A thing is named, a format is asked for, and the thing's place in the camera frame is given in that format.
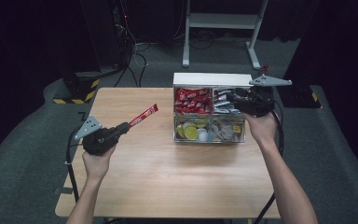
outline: cable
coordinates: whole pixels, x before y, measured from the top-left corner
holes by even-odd
[[[71,145],[72,143],[72,139],[74,138],[75,133],[80,130],[81,126],[75,128],[71,134],[69,135],[69,139],[68,139],[68,144],[66,147],[66,166],[68,168],[68,174],[69,177],[71,179],[71,183],[72,183],[72,189],[74,190],[74,196],[75,196],[75,202],[78,201],[79,199],[79,192],[77,190],[77,183],[76,183],[76,179],[75,179],[75,172],[74,172],[74,168],[72,167],[72,158],[71,158],[71,147],[73,147],[74,145]]]
[[[144,59],[144,62],[145,62],[145,66],[142,68],[142,72],[141,72],[141,75],[139,76],[139,87],[142,86],[142,77],[144,76],[144,71],[145,71],[145,68],[146,68],[146,65],[147,65],[147,62],[146,62],[146,58],[144,57],[144,55],[140,54],[140,53],[135,53],[136,55],[139,55],[141,56],[143,59]]]
[[[259,98],[261,101],[261,104],[264,105],[266,108],[269,108],[268,101],[265,101],[261,95],[259,95],[256,92],[252,92],[252,95]],[[283,112],[281,106],[274,101],[274,104],[277,105],[280,108],[281,111],[281,119],[278,118],[278,115],[275,113],[275,111],[271,108],[269,112],[271,112],[272,116],[275,118],[275,121],[277,123],[277,129],[278,129],[278,151],[281,156],[283,156],[283,149],[284,149],[284,133],[283,133]],[[263,216],[266,214],[266,212],[271,207],[272,203],[275,200],[275,193],[272,193],[271,197],[269,198],[268,202],[264,206],[264,208],[261,210],[260,214],[258,215],[257,219],[255,220],[254,224],[258,224],[260,220],[263,218]]]
[[[179,21],[178,29],[176,30],[176,33],[173,35],[173,39],[175,39],[175,36],[179,33],[180,27],[182,26],[183,14],[185,14],[185,0],[182,0],[182,12],[180,16],[180,21]]]
[[[133,73],[133,71],[132,71],[132,69],[129,67],[129,69],[130,69],[130,71],[131,71],[131,73],[132,73],[132,77],[133,77],[133,80],[135,81],[135,86],[136,87],[139,87],[138,86],[138,81],[136,80],[136,77],[135,77],[135,74]]]

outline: storage compartment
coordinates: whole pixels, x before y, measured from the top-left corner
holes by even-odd
[[[175,142],[244,142],[242,115],[178,116],[174,118]]]
[[[226,93],[250,88],[250,75],[175,73],[173,139],[175,142],[240,143],[244,118]]]

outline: black cable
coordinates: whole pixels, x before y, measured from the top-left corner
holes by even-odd
[[[130,58],[129,60],[125,63],[125,69],[123,70],[123,72],[120,74],[120,77],[118,78],[116,84],[113,86],[113,87],[116,87],[118,82],[120,82],[121,78],[123,77],[124,73],[126,73],[127,69],[130,67],[130,61],[131,61],[131,58],[132,58],[132,54],[130,54]]]
[[[133,71],[132,71],[132,69],[130,67],[129,67],[129,69],[130,69],[130,72],[132,73],[133,80],[135,81],[135,86],[139,87],[138,86],[138,81],[136,80],[136,77],[135,77],[135,74],[133,73]]]
[[[259,98],[259,100],[262,102],[262,104],[264,104],[267,108],[269,108],[269,104],[268,102],[264,101],[263,98],[253,92],[253,96],[256,96],[257,98]],[[277,103],[274,102],[276,105],[278,105],[278,107],[281,110],[281,119],[278,118],[278,115],[275,113],[275,111],[273,109],[270,109],[269,112],[271,112],[272,116],[275,118],[275,121],[277,123],[277,129],[278,129],[278,151],[280,153],[280,155],[283,155],[283,148],[284,148],[284,134],[283,134],[283,112],[282,112],[282,108],[281,106]],[[275,193],[272,193],[271,197],[269,198],[268,202],[266,203],[266,205],[264,206],[264,208],[261,210],[260,214],[258,215],[257,219],[255,220],[254,224],[258,224],[260,222],[260,220],[263,218],[263,216],[267,213],[267,211],[269,210],[269,208],[271,207],[272,203],[275,201]]]
[[[139,76],[139,82],[138,82],[139,87],[141,87],[141,85],[142,85],[142,84],[141,84],[141,82],[142,82],[142,77],[144,76],[144,71],[145,71],[145,68],[147,67],[147,62],[146,62],[146,58],[144,57],[144,55],[142,55],[142,54],[140,54],[140,53],[135,53],[135,54],[141,56],[141,57],[144,59],[144,62],[145,62],[144,67],[142,68],[141,75]]]
[[[71,147],[73,145],[71,145],[72,143],[72,139],[74,138],[75,133],[80,130],[81,126],[75,128],[71,134],[69,135],[69,139],[68,139],[68,145],[66,147],[66,166],[68,168],[68,174],[69,177],[71,179],[71,183],[72,183],[72,189],[74,191],[74,196],[75,196],[75,202],[78,201],[79,199],[79,192],[77,190],[77,183],[76,183],[76,179],[75,179],[75,172],[74,172],[74,168],[72,167],[72,158],[71,158]]]

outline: red candy wrapper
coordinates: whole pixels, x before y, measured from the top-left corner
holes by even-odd
[[[131,127],[135,126],[137,123],[141,122],[142,120],[146,119],[147,117],[149,117],[150,115],[154,114],[157,111],[158,111],[157,104],[152,105],[150,108],[146,109],[144,113],[140,114],[138,117],[130,121],[130,126]]]
[[[194,98],[196,96],[205,95],[208,93],[208,89],[200,89],[200,90],[187,90],[187,89],[179,89],[176,92],[176,100],[187,100],[190,98]]]

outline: metal stand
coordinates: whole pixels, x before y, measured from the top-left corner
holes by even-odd
[[[263,0],[261,9],[257,15],[238,15],[238,14],[213,14],[213,13],[190,13],[190,0],[187,1],[186,9],[186,36],[183,50],[183,67],[190,66],[189,31],[190,27],[204,28],[227,28],[227,29],[251,29],[254,30],[251,42],[246,42],[246,49],[249,52],[252,66],[259,70],[260,63],[255,55],[255,41],[260,30],[261,22],[264,18],[267,3]]]

